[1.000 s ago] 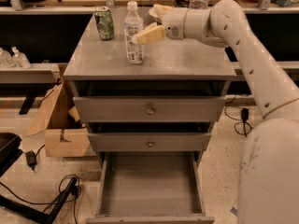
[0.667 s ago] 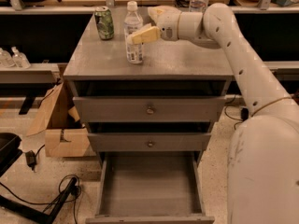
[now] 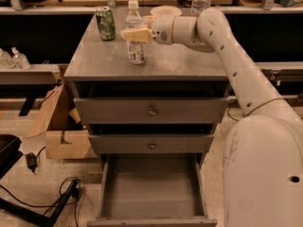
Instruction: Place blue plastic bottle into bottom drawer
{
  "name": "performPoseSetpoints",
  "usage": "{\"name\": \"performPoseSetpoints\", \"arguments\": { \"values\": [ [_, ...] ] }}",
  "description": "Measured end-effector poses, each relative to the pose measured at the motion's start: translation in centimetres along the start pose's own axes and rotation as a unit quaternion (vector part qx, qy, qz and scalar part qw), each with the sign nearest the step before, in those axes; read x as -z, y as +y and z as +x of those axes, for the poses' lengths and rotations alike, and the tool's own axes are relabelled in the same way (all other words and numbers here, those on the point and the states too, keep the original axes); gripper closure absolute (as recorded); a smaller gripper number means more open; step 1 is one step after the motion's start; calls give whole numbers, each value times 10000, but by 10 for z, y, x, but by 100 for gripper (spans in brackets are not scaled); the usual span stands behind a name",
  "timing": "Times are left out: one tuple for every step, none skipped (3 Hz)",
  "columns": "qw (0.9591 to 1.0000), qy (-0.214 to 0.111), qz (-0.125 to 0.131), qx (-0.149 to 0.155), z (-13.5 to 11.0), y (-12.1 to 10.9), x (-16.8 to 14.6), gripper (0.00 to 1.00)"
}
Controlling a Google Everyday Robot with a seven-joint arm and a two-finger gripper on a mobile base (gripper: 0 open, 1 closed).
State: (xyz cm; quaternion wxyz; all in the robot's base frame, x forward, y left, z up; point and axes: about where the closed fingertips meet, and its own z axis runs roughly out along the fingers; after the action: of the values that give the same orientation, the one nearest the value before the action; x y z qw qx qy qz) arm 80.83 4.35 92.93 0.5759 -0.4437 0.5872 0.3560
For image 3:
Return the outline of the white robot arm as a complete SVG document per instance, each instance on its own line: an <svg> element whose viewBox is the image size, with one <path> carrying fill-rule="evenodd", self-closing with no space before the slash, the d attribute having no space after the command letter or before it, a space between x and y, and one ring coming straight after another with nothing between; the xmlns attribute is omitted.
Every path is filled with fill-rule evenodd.
<svg viewBox="0 0 303 227"><path fill-rule="evenodd" d="M238 43L225 15L150 15L126 41L214 51L243 112L223 152L225 227L303 227L303 120Z"/></svg>

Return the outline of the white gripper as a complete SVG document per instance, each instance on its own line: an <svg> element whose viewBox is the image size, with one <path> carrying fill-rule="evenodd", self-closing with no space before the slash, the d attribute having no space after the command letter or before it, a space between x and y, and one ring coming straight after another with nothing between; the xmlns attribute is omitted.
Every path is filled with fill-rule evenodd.
<svg viewBox="0 0 303 227"><path fill-rule="evenodd" d="M120 32L120 35L126 41L148 43L152 40L153 33L154 40L157 43L172 44L174 20L173 15L161 15L155 18L152 15L144 16L143 22L147 27L124 29Z"/></svg>

